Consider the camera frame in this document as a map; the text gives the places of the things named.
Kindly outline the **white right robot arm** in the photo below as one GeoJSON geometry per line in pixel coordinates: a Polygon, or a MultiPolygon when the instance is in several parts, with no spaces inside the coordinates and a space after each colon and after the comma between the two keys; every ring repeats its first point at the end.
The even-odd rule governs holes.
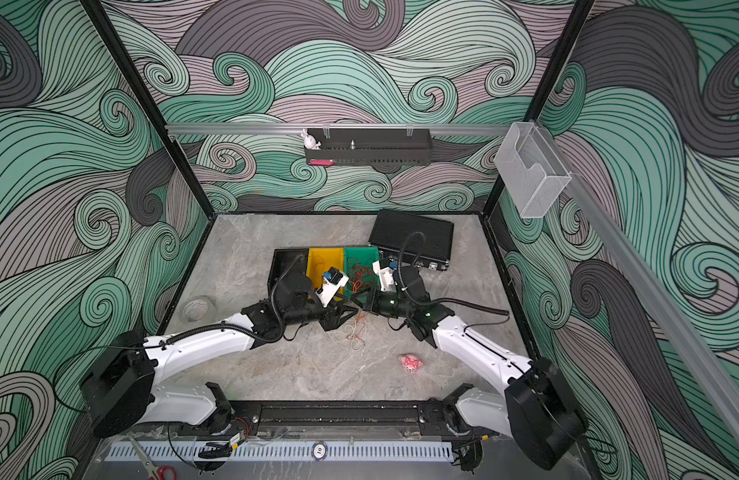
{"type": "Polygon", "coordinates": [[[377,316],[401,318],[419,341],[447,353],[493,387],[475,386],[455,396],[455,417],[469,429],[505,435],[543,470],[553,469],[587,432],[589,421],[561,369],[553,361],[519,355],[477,332],[477,323],[455,313],[455,306],[511,313],[457,298],[433,299],[415,267],[395,270],[377,287],[358,289],[353,300],[377,316]]]}

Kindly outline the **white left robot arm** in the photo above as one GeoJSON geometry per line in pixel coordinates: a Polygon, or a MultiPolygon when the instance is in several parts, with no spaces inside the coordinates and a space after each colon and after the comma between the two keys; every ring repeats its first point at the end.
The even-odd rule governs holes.
{"type": "Polygon", "coordinates": [[[233,407],[218,384],[176,387],[168,380],[215,358],[283,341],[290,325],[339,328],[358,312],[340,293],[348,283],[347,274],[335,267],[319,287],[304,274],[285,273],[268,298],[217,323],[170,335],[144,337],[134,330],[119,335],[80,383],[93,434],[108,438],[149,423],[183,424],[203,434],[225,430],[233,407]]]}

